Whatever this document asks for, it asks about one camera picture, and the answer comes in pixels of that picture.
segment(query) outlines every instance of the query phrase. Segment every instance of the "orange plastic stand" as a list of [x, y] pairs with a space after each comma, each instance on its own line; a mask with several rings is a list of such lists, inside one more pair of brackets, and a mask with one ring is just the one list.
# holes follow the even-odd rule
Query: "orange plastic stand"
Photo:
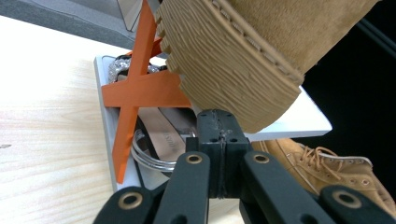
[[144, 0], [140, 12], [128, 77], [102, 87], [106, 107], [120, 107], [119, 124], [113, 147], [117, 182], [122, 183], [134, 136], [139, 107], [190, 107], [189, 99], [179, 89], [178, 74], [161, 71], [147, 75], [149, 59], [161, 53], [160, 38], [154, 38], [157, 25]]

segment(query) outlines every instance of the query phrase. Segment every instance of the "screw hole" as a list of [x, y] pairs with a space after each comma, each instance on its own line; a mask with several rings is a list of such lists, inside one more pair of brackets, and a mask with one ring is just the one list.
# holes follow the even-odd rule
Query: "screw hole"
[[119, 207], [130, 210], [138, 207], [143, 201], [143, 196], [138, 192], [126, 192], [120, 196]]
[[190, 155], [187, 157], [187, 162], [190, 164], [198, 164], [202, 161], [202, 157], [198, 155]]
[[344, 190], [337, 190], [332, 193], [332, 197], [340, 204], [348, 208], [360, 208], [361, 200], [355, 195], [348, 193]]
[[263, 155], [255, 155], [253, 159], [255, 162], [258, 162], [258, 163], [267, 163], [268, 161], [270, 161], [270, 159], [268, 157], [263, 156]]

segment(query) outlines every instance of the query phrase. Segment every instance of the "boot sole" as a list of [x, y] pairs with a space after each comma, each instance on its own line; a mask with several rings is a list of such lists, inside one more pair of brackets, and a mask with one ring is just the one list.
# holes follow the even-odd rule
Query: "boot sole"
[[171, 72], [201, 109], [233, 113], [246, 133], [276, 121], [295, 101], [304, 75], [225, 0], [165, 0], [155, 15]]

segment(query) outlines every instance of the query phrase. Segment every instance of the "wooden table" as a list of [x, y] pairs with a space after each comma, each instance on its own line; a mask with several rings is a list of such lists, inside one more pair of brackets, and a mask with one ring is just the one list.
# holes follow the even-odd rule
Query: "wooden table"
[[[113, 193], [93, 60], [129, 50], [0, 27], [0, 223], [92, 223]], [[209, 223], [242, 222], [236, 200], [211, 203]]]

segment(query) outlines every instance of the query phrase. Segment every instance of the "tan suede boot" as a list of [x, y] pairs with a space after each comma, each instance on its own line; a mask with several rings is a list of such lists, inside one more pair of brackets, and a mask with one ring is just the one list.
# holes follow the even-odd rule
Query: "tan suede boot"
[[252, 143], [255, 150], [275, 156], [286, 170], [315, 194], [330, 185], [343, 185], [364, 194], [396, 217], [395, 202], [364, 157], [339, 157], [325, 147], [312, 149], [289, 138]]
[[246, 133], [276, 121], [304, 73], [377, 0], [164, 0], [155, 19], [170, 71], [201, 109], [233, 113]]

